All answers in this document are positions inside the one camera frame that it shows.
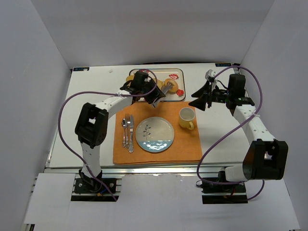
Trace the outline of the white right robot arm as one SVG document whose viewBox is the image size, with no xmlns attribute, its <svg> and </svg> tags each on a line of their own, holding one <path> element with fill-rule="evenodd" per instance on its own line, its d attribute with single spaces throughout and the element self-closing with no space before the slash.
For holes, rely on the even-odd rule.
<svg viewBox="0 0 308 231">
<path fill-rule="evenodd" d="M 257 115 L 253 100 L 246 96 L 245 76 L 231 74 L 228 86 L 220 89 L 215 72 L 205 74 L 206 83 L 192 97 L 189 105 L 204 111 L 212 103 L 223 103 L 232 116 L 242 125 L 250 147 L 243 163 L 226 167 L 224 184 L 235 184 L 248 180 L 280 180 L 283 178 L 288 145 L 277 140 Z"/>
</svg>

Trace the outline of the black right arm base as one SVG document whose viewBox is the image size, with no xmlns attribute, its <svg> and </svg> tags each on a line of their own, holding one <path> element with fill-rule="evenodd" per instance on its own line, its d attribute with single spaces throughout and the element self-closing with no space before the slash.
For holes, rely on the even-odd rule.
<svg viewBox="0 0 308 231">
<path fill-rule="evenodd" d="M 202 203 L 204 205 L 247 204 L 246 187 L 236 185 L 213 185 L 201 180 L 196 187 L 202 190 Z"/>
</svg>

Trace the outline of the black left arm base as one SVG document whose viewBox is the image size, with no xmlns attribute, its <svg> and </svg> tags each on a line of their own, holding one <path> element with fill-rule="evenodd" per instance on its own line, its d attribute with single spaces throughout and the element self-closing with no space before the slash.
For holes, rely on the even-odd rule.
<svg viewBox="0 0 308 231">
<path fill-rule="evenodd" d="M 91 189 L 81 179 L 76 176 L 73 184 L 71 201 L 72 202 L 115 202 L 112 195 L 116 199 L 119 198 L 121 192 L 122 179 L 120 178 L 102 178 L 103 183 L 106 185 L 98 184 L 98 189 Z"/>
</svg>

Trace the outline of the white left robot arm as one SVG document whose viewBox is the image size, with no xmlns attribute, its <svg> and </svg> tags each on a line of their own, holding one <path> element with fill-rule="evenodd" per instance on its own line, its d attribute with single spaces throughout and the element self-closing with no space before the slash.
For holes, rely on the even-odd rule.
<svg viewBox="0 0 308 231">
<path fill-rule="evenodd" d="M 102 178 L 100 145 L 107 135 L 108 120 L 140 98 L 144 98 L 149 104 L 157 105 L 166 96 L 166 92 L 166 87 L 158 86 L 158 80 L 139 70 L 132 80 L 124 83 L 115 96 L 100 103 L 83 105 L 75 133 L 80 141 L 85 161 L 79 175 L 87 185 L 96 187 L 99 184 L 96 179 Z"/>
</svg>

